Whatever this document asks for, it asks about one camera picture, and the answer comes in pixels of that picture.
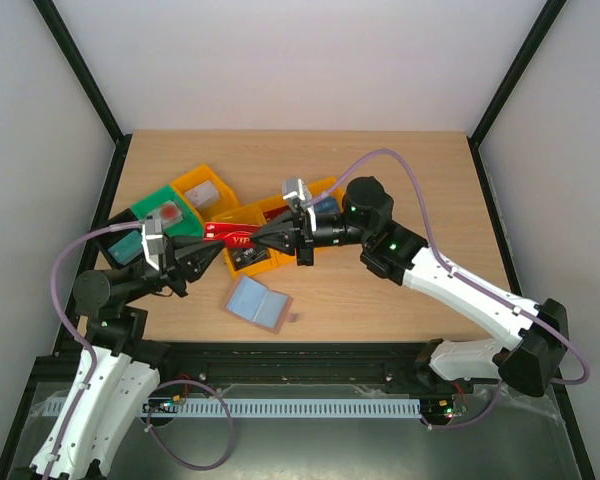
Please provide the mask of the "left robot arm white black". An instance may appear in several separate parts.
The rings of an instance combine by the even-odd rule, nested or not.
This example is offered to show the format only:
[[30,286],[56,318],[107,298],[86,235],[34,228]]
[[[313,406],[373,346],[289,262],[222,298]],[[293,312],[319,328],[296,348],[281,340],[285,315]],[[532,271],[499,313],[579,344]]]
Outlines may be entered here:
[[104,479],[144,400],[158,388],[168,346],[144,339],[148,313],[133,302],[170,288],[178,297],[223,250],[200,237],[143,238],[143,254],[119,268],[87,270],[73,286],[86,333],[68,330],[82,351],[66,400],[47,439],[13,479]]

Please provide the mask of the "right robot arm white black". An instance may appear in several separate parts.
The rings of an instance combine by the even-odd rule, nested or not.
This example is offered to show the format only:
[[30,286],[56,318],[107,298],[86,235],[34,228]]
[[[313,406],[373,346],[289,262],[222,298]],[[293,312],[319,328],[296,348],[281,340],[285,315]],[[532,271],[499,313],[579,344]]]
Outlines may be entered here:
[[544,395],[567,351],[561,303],[516,296],[442,256],[432,241],[393,219],[393,198],[373,177],[347,185],[339,212],[315,212],[298,191],[286,200],[289,211],[260,227],[254,244],[291,255],[300,266],[313,265],[318,248],[358,245],[361,262],[375,276],[426,294],[489,333],[487,340],[427,343],[416,360],[423,389],[435,392],[451,381],[478,378]]

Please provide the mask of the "red VIP credit card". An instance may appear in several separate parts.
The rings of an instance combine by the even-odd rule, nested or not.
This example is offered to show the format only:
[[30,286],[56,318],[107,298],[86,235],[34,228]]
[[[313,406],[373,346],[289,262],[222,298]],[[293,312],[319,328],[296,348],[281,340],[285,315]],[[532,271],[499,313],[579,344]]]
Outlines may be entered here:
[[259,226],[251,224],[207,222],[204,226],[205,242],[222,241],[226,248],[246,249],[254,246],[251,236]]

